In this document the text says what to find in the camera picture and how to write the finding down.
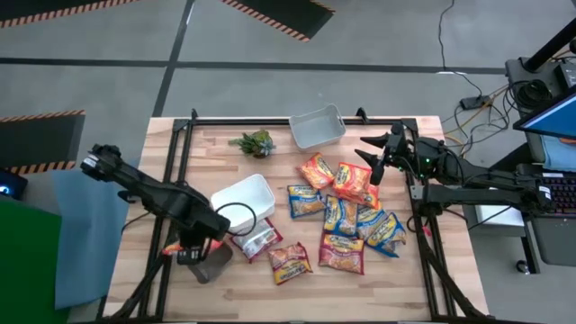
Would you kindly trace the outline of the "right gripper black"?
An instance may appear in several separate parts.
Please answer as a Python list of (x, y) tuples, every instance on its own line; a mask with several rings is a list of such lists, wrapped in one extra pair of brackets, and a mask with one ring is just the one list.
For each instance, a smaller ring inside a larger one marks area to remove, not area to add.
[(372, 185), (381, 183), (385, 167), (396, 167), (399, 170), (409, 171), (411, 176), (417, 175), (414, 154), (410, 149), (412, 142), (406, 138), (404, 125), (401, 122), (394, 123), (391, 130), (381, 136), (361, 137), (360, 140), (383, 149), (380, 157), (361, 149), (355, 150), (355, 153), (372, 169)]

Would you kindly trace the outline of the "orange Maruchan noodle packet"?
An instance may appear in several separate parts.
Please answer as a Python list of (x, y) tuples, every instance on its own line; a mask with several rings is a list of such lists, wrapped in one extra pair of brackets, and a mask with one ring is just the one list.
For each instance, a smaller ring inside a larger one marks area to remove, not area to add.
[[(215, 251), (216, 249), (218, 249), (219, 247), (221, 247), (222, 244), (223, 244), (223, 241), (213, 240), (210, 244), (210, 247), (209, 247), (209, 254), (212, 253), (213, 251)], [(162, 249), (162, 253), (164, 255), (172, 256), (172, 255), (176, 254), (177, 252), (184, 251), (184, 250), (185, 249), (180, 245), (180, 243), (176, 242), (176, 243), (173, 243), (173, 244), (170, 244), (170, 245), (164, 247)]]
[(296, 170), (313, 188), (318, 190), (331, 185), (336, 177), (320, 153), (314, 154), (305, 163), (297, 166)]
[(362, 202), (371, 175), (372, 170), (370, 168), (340, 162), (332, 185), (333, 190), (339, 198)]
[(369, 184), (362, 193), (361, 204), (368, 206), (371, 209), (380, 209), (379, 187)]

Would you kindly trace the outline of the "blue Maruchan noodle packet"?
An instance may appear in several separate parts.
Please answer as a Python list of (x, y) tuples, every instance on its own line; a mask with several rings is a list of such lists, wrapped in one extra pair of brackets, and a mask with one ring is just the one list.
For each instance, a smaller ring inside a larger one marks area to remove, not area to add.
[(367, 239), (386, 218), (383, 209), (362, 207), (357, 211), (356, 232), (360, 239)]
[(288, 185), (288, 202), (292, 219), (323, 212), (326, 204), (320, 190), (309, 185)]
[(327, 195), (325, 199), (323, 230), (344, 237), (356, 235), (357, 204), (336, 196)]
[(406, 231), (398, 220), (397, 215), (391, 212), (387, 218), (365, 240), (366, 245), (387, 257), (397, 258), (398, 245), (406, 244)]

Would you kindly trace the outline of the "gray plastic bin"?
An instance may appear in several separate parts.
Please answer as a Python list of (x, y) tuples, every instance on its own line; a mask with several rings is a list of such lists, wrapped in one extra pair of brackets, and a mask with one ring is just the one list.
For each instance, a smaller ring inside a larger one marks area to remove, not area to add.
[(199, 264), (189, 265), (189, 270), (199, 284), (215, 282), (230, 264), (233, 257), (232, 248), (225, 242), (211, 247), (208, 256)]

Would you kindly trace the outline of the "white plastic bin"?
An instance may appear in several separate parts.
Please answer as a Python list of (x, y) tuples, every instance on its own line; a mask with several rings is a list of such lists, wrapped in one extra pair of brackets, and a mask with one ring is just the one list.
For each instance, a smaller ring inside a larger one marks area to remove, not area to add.
[(292, 137), (301, 150), (316, 149), (338, 142), (346, 134), (344, 119), (333, 103), (288, 119)]
[[(271, 216), (275, 212), (275, 197), (266, 179), (253, 174), (211, 196), (211, 205), (217, 210), (228, 203), (242, 203), (256, 214), (256, 220)], [(243, 233), (254, 224), (252, 212), (243, 205), (231, 205), (218, 211), (230, 221), (229, 231)]]

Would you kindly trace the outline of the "blue fabric sheet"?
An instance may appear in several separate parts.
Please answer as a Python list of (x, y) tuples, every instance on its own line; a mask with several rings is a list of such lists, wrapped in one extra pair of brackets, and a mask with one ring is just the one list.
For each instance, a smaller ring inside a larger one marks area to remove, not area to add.
[(80, 170), (50, 176), (61, 216), (55, 282), (60, 310), (108, 293), (129, 204), (118, 196), (119, 185)]

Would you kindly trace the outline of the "black power adapter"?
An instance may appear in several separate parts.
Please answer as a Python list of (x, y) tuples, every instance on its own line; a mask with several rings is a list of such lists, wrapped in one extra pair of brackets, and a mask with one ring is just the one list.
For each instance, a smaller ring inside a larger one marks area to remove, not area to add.
[(465, 97), (460, 100), (460, 107), (464, 110), (475, 110), (482, 108), (485, 104), (490, 102), (490, 97), (488, 95), (479, 95)]

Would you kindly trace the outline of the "white paper sheet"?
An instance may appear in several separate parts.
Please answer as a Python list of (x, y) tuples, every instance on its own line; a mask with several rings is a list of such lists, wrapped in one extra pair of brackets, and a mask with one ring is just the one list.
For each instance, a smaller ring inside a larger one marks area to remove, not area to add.
[(478, 222), (488, 225), (522, 227), (524, 225), (521, 211), (510, 206), (476, 205), (475, 212)]

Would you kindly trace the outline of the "gray equipment cart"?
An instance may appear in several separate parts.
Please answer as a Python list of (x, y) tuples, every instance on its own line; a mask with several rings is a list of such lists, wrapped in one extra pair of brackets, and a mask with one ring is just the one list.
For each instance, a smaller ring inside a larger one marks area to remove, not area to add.
[(524, 70), (522, 63), (526, 59), (511, 59), (505, 64), (508, 78), (506, 101), (520, 117), (542, 108), (576, 86), (576, 57), (552, 58), (536, 72)]

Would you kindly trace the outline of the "black hazard-striped floor mat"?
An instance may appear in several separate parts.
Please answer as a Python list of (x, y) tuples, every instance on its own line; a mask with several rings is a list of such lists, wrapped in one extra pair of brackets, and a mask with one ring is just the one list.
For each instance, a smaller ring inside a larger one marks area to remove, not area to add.
[(139, 0), (0, 0), (0, 29), (126, 5)]
[(17, 175), (75, 167), (84, 110), (0, 118), (0, 169)]
[(220, 1), (301, 42), (309, 42), (335, 13), (318, 0)]

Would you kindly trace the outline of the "green floor mat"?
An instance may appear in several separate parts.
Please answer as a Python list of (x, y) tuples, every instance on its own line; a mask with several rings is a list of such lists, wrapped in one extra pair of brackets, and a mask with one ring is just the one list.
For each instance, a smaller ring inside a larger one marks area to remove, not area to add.
[(61, 217), (0, 201), (0, 324), (66, 324), (55, 309)]

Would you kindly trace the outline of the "computer monitor blue screen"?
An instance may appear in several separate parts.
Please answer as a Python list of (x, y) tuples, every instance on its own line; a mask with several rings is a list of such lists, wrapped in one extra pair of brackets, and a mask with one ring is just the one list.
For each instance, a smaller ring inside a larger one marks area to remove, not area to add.
[(576, 140), (576, 85), (550, 103), (521, 117), (513, 129)]

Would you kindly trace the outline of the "black backlit keyboard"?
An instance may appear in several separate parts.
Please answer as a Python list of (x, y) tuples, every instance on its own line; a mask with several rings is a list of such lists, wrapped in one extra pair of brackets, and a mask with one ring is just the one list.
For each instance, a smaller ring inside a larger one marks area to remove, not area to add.
[(576, 219), (576, 173), (539, 173), (533, 178), (540, 187), (545, 187), (553, 207), (539, 218)]

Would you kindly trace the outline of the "black device with blue light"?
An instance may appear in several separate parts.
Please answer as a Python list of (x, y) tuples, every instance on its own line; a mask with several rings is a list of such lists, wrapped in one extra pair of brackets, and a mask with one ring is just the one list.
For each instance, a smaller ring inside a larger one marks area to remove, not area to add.
[(20, 201), (27, 184), (26, 178), (0, 169), (0, 195)]

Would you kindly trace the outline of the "gray desk shelf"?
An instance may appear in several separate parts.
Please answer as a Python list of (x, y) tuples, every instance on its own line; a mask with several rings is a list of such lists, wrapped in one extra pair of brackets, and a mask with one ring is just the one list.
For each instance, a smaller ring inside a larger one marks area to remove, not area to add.
[(576, 219), (535, 218), (532, 227), (545, 263), (576, 267)]

